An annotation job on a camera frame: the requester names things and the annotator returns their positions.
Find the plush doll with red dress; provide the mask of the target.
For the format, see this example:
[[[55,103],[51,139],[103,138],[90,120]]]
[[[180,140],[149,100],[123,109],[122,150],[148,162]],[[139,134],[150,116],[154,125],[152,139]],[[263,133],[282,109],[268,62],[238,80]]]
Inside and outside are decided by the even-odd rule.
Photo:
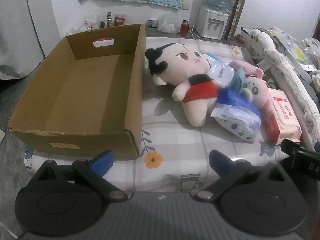
[[[175,86],[172,98],[180,102],[185,116],[194,127],[206,122],[215,107],[218,90],[224,85],[209,76],[210,63],[194,47],[169,43],[145,52],[153,82]]]

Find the pink bunny plush toy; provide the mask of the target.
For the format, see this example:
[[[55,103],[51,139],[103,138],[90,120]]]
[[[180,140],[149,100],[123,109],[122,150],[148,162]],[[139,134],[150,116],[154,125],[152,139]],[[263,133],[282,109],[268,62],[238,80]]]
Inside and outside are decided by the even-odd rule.
[[[267,84],[263,80],[263,70],[245,61],[232,61],[229,66],[234,70],[242,68],[244,71],[245,79],[240,88],[240,95],[263,113],[270,113],[272,103]]]

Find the brown cardboard box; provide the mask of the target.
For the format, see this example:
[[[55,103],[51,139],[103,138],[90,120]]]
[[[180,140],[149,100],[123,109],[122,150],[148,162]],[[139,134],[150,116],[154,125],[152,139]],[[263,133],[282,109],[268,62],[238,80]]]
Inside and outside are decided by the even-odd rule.
[[[111,37],[113,40],[96,41]],[[37,68],[8,128],[38,152],[139,156],[145,26],[64,37]]]

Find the blue plastic bag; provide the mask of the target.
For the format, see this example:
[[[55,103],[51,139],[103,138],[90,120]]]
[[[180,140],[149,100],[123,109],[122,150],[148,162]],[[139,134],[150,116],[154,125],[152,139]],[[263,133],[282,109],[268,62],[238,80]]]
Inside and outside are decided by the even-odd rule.
[[[222,105],[232,105],[240,107],[251,107],[253,104],[249,102],[244,97],[240,96],[238,93],[230,88],[220,88],[217,90],[217,100],[216,103]]]

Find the white crochet blanket roll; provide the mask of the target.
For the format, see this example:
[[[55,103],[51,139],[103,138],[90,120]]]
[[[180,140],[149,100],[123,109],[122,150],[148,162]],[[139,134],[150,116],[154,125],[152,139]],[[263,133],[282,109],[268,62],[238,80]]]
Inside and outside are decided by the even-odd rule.
[[[302,128],[302,141],[308,150],[314,150],[319,142],[319,99],[311,87],[311,77],[277,50],[268,33],[241,28],[241,34],[252,57],[267,64],[279,88],[288,96]]]

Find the red snack bag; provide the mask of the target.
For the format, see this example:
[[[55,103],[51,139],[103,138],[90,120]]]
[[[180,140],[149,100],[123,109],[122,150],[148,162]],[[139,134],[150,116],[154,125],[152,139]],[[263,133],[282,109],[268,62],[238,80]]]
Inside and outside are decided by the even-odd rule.
[[[106,41],[106,40],[113,40],[113,38],[111,37],[103,37],[103,38],[99,38],[96,41]]]

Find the clear plastic packaged item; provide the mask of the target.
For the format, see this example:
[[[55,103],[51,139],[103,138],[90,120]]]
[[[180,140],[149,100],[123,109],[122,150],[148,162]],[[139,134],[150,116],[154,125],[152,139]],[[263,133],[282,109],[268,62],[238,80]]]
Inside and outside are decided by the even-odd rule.
[[[294,66],[300,66],[302,70],[306,72],[313,72],[317,70],[294,37],[285,33],[276,26],[271,28],[271,34],[279,44],[278,50],[282,51]]]

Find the light blue towel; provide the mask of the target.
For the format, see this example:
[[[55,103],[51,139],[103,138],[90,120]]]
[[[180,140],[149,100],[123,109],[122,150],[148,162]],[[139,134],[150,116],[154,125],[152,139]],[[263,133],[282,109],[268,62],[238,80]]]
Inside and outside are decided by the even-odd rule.
[[[244,84],[246,78],[246,74],[243,68],[239,68],[235,71],[231,82],[229,84],[229,88],[232,89],[234,92],[239,93],[242,89],[242,86]]]

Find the blue white wet wipes pack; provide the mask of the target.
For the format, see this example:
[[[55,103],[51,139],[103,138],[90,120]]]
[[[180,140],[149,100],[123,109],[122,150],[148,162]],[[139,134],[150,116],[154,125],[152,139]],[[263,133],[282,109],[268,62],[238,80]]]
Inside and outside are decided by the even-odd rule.
[[[210,117],[233,135],[247,142],[254,142],[260,131],[261,117],[244,107],[217,104]]]

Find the white plastic bag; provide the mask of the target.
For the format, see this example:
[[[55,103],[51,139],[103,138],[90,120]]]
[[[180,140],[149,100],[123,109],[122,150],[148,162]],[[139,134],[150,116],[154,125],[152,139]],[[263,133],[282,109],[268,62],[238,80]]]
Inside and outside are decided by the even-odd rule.
[[[179,32],[179,27],[176,14],[170,12],[162,15],[159,18],[157,30],[160,33],[177,34]]]

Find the tall patterned board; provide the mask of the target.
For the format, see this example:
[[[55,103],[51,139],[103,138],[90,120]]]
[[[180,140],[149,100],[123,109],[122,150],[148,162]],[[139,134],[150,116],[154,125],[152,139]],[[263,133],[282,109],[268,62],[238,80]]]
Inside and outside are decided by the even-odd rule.
[[[229,0],[229,17],[223,33],[224,40],[228,41],[234,37],[245,2],[246,0]]]

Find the red white carton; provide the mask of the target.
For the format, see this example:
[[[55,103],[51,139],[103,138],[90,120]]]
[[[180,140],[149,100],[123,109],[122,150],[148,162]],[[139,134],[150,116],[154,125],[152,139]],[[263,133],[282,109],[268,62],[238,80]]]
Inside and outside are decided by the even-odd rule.
[[[116,14],[114,17],[114,26],[124,25],[126,20],[126,15],[124,14]]]

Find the pink wet wipes pack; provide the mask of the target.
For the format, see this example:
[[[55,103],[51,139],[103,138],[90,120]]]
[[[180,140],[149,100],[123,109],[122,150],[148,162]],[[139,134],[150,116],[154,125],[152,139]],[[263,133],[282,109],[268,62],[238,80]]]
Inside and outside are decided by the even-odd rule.
[[[264,120],[268,140],[275,145],[280,145],[284,139],[299,143],[302,130],[285,92],[272,88],[268,92],[270,112]]]

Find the white mug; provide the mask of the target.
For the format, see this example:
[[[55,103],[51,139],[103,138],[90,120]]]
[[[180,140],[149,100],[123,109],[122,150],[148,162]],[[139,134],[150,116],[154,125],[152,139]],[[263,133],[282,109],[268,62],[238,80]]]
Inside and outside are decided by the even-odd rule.
[[[157,26],[158,26],[158,18],[155,18],[155,17],[149,18],[149,27],[157,28]]]

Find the white water dispenser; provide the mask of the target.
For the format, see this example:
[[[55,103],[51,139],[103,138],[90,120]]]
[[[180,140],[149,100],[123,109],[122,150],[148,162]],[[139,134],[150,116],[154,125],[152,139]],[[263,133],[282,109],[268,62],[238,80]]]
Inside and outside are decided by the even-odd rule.
[[[229,15],[202,5],[196,22],[196,31],[202,38],[221,40]]]

